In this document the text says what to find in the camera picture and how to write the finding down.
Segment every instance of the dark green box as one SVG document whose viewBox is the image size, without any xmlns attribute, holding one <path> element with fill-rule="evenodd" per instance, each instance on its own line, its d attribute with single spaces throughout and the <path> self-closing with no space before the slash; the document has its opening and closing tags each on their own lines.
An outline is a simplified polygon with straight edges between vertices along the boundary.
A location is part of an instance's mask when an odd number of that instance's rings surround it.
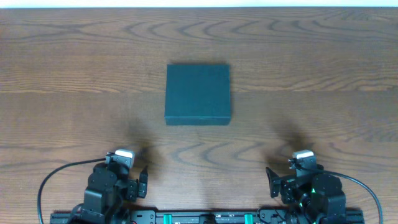
<svg viewBox="0 0 398 224">
<path fill-rule="evenodd" d="M 167 65 L 167 125 L 228 125 L 228 65 Z"/>
</svg>

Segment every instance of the green connector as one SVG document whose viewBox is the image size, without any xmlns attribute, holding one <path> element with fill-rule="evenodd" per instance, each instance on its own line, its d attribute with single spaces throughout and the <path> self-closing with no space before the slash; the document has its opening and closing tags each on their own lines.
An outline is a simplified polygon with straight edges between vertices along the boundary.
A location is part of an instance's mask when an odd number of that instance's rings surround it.
<svg viewBox="0 0 398 224">
<path fill-rule="evenodd" d="M 172 216 L 164 215 L 163 216 L 163 224 L 172 224 Z"/>
<path fill-rule="evenodd" d="M 244 215 L 244 224 L 253 224 L 253 215 L 252 214 Z"/>
</svg>

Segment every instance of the white wall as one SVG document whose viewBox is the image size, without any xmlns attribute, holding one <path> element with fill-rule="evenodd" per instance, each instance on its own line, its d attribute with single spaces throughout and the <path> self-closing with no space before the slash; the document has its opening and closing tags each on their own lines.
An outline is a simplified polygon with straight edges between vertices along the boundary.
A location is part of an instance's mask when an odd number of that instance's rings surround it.
<svg viewBox="0 0 398 224">
<path fill-rule="evenodd" d="M 398 6 L 398 0 L 0 0 L 1 8 L 27 7 L 254 7 Z"/>
</svg>

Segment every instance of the wood grain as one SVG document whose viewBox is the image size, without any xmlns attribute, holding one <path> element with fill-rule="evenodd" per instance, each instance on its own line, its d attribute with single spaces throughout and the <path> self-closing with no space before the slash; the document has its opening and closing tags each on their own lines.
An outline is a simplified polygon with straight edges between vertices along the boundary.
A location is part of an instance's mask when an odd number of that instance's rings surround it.
<svg viewBox="0 0 398 224">
<path fill-rule="evenodd" d="M 37 223 L 42 179 L 125 146 L 149 165 L 139 205 L 256 209 L 265 166 L 312 149 L 368 184 L 398 222 L 396 9 L 0 10 L 0 223 Z M 168 63 L 231 65 L 229 126 L 166 126 Z M 93 164 L 52 177 L 44 218 L 83 200 Z M 377 223 L 360 186 L 349 207 Z"/>
</svg>

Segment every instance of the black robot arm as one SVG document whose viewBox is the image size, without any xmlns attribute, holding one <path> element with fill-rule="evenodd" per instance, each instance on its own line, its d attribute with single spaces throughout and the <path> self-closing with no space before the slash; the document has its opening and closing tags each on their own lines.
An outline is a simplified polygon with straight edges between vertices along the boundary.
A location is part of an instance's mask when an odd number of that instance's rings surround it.
<svg viewBox="0 0 398 224">
<path fill-rule="evenodd" d="M 146 168 L 139 181 L 128 179 L 133 163 L 134 153 L 119 149 L 115 153 L 109 152 L 105 162 L 95 165 L 88 178 L 80 213 L 73 219 L 98 224 L 128 220 L 129 211 L 122 208 L 123 202 L 145 198 L 148 184 Z"/>
<path fill-rule="evenodd" d="M 300 223 L 300 219 L 322 224 L 357 222 L 353 213 L 346 211 L 346 197 L 340 179 L 312 171 L 323 170 L 312 151 L 295 152 L 289 162 L 290 168 L 296 171 L 295 175 L 279 177 L 266 168 L 271 197 L 280 193 L 282 202 L 290 205 L 285 217 L 287 224 Z"/>
<path fill-rule="evenodd" d="M 95 165 L 88 178 L 84 203 L 72 212 L 51 214 L 51 224 L 345 224 L 364 223 L 360 210 L 346 210 L 346 198 L 340 179 L 343 174 L 323 170 L 312 151 L 295 152 L 289 159 L 294 175 L 279 177 L 266 168 L 271 197 L 281 194 L 285 209 L 266 208 L 257 211 L 154 211 L 127 210 L 124 201 L 135 202 L 147 193 L 148 173 L 145 168 L 139 180 L 129 178 L 134 153 L 117 150 L 108 153 L 105 162 Z M 39 220 L 41 208 L 38 206 Z"/>
</svg>

